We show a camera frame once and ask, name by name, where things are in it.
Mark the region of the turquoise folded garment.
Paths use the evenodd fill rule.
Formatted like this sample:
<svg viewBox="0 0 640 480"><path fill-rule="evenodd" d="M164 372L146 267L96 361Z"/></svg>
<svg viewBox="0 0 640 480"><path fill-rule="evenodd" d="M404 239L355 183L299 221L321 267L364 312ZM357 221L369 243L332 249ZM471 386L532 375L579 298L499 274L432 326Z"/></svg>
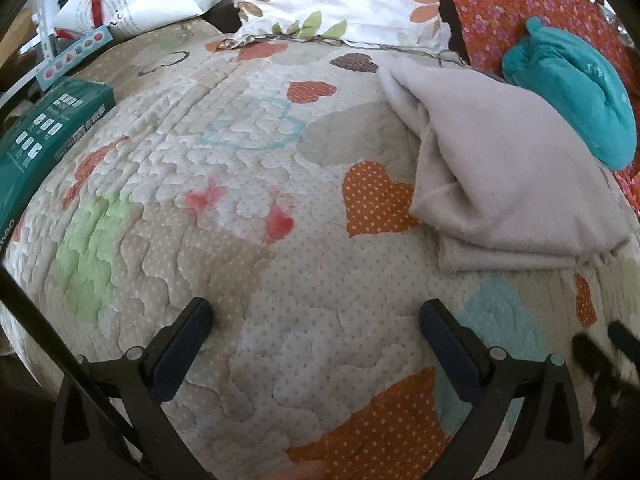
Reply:
<svg viewBox="0 0 640 480"><path fill-rule="evenodd" d="M605 167L623 170L631 164L637 126L629 94L614 66L586 40L528 18L501 69L507 82L554 107Z"/></svg>

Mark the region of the teal cardboard box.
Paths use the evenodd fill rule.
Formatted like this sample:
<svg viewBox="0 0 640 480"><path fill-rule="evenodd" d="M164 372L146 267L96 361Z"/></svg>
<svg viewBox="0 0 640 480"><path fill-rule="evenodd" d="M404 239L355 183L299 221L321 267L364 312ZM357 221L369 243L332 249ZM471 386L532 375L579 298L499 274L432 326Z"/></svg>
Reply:
<svg viewBox="0 0 640 480"><path fill-rule="evenodd" d="M1 138L1 243L63 156L115 105L107 84L62 78Z"/></svg>

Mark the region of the white floral pillow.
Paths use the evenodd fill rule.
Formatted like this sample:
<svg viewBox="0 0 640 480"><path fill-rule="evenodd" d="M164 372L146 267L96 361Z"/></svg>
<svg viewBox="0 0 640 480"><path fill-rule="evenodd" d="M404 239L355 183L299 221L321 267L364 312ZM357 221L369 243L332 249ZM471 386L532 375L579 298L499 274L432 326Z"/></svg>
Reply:
<svg viewBox="0 0 640 480"><path fill-rule="evenodd" d="M233 0L241 26L230 44L288 37L425 52L449 48L440 0Z"/></svg>

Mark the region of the pastel dotted flat box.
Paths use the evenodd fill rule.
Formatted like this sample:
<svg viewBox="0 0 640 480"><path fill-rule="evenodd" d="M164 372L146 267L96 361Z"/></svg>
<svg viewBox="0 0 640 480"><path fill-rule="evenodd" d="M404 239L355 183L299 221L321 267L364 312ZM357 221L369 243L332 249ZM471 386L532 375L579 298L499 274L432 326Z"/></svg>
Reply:
<svg viewBox="0 0 640 480"><path fill-rule="evenodd" d="M108 46L113 37L105 25L93 29L86 36L75 41L71 46L52 58L40 68L36 76L37 84L42 92L46 92L61 77L65 76L91 55Z"/></svg>

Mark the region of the pale lilac garment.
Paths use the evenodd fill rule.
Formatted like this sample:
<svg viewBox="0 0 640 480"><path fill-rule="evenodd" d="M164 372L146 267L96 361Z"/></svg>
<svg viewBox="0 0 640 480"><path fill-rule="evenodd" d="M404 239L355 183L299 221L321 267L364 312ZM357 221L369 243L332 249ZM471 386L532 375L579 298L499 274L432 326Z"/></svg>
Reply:
<svg viewBox="0 0 640 480"><path fill-rule="evenodd" d="M378 78L420 140L410 214L436 232L442 269L574 268L631 241L608 178L540 96L410 58L381 65Z"/></svg>

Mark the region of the heart patterned quilt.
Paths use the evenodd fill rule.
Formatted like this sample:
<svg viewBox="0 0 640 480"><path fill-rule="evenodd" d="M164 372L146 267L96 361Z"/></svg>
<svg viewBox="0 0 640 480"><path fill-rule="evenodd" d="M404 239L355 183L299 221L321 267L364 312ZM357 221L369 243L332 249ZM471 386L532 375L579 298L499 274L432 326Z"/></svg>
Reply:
<svg viewBox="0 0 640 480"><path fill-rule="evenodd" d="M219 49L193 20L109 48L81 77L115 106L32 196L6 270L70 348L147 344L193 297L216 327L166 414L201 464L251 479L422 477L469 407L419 330L438 298L518 359L639 326L639 249L597 268L447 273L410 217L418 139L381 51Z"/></svg>

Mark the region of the red floral pillow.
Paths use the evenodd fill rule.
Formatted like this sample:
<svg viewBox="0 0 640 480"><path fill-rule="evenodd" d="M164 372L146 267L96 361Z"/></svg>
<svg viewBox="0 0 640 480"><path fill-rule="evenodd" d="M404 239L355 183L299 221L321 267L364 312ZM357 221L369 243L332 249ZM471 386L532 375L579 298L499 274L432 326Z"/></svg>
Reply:
<svg viewBox="0 0 640 480"><path fill-rule="evenodd" d="M620 34L589 0L452 0L471 65L503 78L501 59L525 34L536 16L551 27L586 40L608 59L629 94L637 126L637 149L631 164L613 171L631 208L639 207L639 61Z"/></svg>

